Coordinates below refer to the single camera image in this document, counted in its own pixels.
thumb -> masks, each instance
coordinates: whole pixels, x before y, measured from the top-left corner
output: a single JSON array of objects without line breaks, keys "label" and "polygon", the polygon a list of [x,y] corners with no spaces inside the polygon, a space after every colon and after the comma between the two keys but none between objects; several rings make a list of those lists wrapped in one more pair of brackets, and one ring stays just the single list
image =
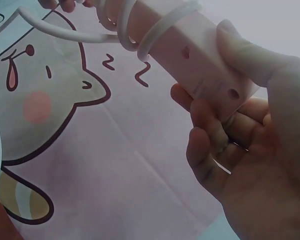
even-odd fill
[{"label": "thumb", "polygon": [[243,39],[229,20],[223,20],[217,26],[217,45],[230,67],[260,87],[267,87],[277,70],[300,64],[297,57],[279,54]]}]

cat ear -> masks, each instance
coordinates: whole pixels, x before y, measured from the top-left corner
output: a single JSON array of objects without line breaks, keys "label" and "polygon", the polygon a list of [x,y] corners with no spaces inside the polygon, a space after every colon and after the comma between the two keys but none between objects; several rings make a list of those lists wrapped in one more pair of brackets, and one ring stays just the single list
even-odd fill
[{"label": "cat ear", "polygon": [[78,104],[95,105],[109,99],[110,89],[100,77],[89,70],[82,71],[80,77]]}]

pink cheek blush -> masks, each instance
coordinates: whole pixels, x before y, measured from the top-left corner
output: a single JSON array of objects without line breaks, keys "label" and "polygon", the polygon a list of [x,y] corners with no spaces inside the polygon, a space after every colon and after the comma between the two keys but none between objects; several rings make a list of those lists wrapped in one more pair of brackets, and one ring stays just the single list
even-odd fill
[{"label": "pink cheek blush", "polygon": [[51,114],[51,110],[51,99],[43,91],[32,92],[23,103],[23,117],[32,124],[44,123]]}]

socket hole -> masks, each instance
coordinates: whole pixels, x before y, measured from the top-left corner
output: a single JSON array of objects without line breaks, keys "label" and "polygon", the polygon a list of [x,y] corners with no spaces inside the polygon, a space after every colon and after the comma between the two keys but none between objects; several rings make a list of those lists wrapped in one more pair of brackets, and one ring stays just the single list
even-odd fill
[{"label": "socket hole", "polygon": [[234,89],[230,89],[228,94],[231,99],[238,100],[240,98],[239,93]]},{"label": "socket hole", "polygon": [[190,49],[189,49],[189,47],[186,46],[184,49],[182,49],[181,55],[183,56],[184,59],[189,59],[190,58]]}]

cartoon cat face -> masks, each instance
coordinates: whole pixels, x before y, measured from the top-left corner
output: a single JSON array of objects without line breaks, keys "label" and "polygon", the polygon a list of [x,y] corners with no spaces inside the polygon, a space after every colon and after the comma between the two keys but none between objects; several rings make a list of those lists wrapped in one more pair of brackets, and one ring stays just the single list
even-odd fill
[{"label": "cartoon cat face", "polygon": [[[74,29],[58,12],[45,21]],[[81,43],[31,30],[0,55],[3,159],[27,161],[22,158],[42,152],[60,135],[76,107],[109,97],[106,84],[86,69]]]}]

